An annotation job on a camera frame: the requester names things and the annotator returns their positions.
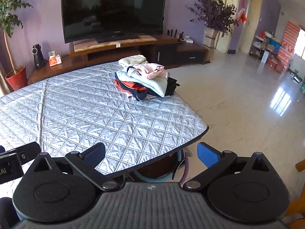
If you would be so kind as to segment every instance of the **red flower pot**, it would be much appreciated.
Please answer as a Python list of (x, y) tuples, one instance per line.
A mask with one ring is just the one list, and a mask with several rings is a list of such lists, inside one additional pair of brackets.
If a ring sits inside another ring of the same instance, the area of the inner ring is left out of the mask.
[(16, 71), (17, 74), (14, 74), (14, 71), (10, 71), (5, 77), (14, 91), (27, 86), (25, 66), (22, 65), (17, 67)]

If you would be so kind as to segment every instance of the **television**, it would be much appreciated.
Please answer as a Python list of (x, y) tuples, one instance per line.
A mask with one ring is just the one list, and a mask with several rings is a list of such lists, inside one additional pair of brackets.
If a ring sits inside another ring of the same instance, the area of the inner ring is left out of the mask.
[(163, 31), (165, 0), (61, 0), (65, 43), (137, 38)]

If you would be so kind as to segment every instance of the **silver table cover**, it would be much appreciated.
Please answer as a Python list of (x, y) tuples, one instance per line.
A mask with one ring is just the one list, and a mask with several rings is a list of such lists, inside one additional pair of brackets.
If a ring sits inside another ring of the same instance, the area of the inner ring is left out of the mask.
[[(63, 157), (103, 142), (106, 157), (96, 169), (107, 175), (161, 159), (208, 130), (177, 93), (128, 100), (113, 82), (121, 68), (112, 62), (75, 70), (0, 98), (0, 145), (10, 150), (36, 141), (52, 157)], [(0, 197), (11, 196), (18, 183), (1, 185)]]

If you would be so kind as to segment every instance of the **green plant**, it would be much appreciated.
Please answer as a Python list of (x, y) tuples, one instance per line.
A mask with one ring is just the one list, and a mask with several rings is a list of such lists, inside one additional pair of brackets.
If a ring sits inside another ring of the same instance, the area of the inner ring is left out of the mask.
[(10, 53), (10, 49), (7, 44), (7, 35), (11, 38), (14, 33), (15, 26), (20, 26), (23, 28), (22, 22), (18, 19), (18, 16), (12, 14), (19, 8), (33, 7), (29, 3), (24, 3), (22, 0), (0, 0), (0, 28), (4, 31), (4, 39), (6, 43), (6, 48), (9, 53), (10, 61), (13, 67), (13, 71), (17, 74), (13, 59)]
[(223, 0), (198, 0), (194, 3), (194, 8), (186, 7), (198, 16), (190, 21), (205, 21), (207, 27), (222, 32), (222, 37), (232, 33), (231, 25), (236, 24), (236, 8), (233, 4), (225, 4)]

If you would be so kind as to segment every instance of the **light blue cable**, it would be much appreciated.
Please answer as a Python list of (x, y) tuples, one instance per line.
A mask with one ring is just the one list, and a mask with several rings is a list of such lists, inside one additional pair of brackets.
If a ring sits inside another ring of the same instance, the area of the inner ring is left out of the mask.
[[(177, 155), (178, 155), (178, 161), (181, 161), (181, 159), (182, 159), (181, 151), (177, 151)], [(147, 183), (161, 183), (161, 182), (166, 181), (167, 179), (170, 179), (173, 176), (173, 173), (168, 173), (164, 177), (154, 179), (154, 178), (144, 177), (136, 170), (134, 171), (134, 174), (136, 177), (140, 178), (142, 181), (147, 182)]]

